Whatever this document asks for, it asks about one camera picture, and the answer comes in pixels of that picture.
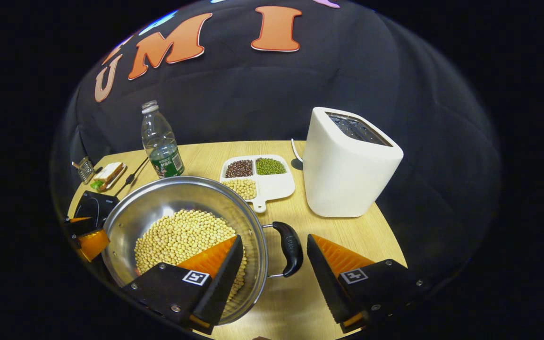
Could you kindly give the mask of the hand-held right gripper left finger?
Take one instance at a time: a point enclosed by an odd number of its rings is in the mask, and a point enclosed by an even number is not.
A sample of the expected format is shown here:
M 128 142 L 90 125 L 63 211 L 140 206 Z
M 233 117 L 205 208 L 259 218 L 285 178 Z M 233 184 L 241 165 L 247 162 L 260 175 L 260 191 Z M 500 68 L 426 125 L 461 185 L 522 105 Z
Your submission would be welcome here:
M 235 235 L 179 265 L 158 263 L 122 290 L 179 327 L 211 334 L 221 323 L 242 258 L 242 239 Z

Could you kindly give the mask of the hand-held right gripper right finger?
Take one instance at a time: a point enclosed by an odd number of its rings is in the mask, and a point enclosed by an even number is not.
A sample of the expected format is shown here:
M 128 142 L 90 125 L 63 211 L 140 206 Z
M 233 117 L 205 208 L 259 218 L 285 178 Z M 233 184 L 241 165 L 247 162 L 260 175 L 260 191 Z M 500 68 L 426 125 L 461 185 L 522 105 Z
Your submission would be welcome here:
M 426 281 L 397 261 L 375 262 L 319 235 L 308 235 L 307 254 L 343 333 L 403 312 L 426 291 Z

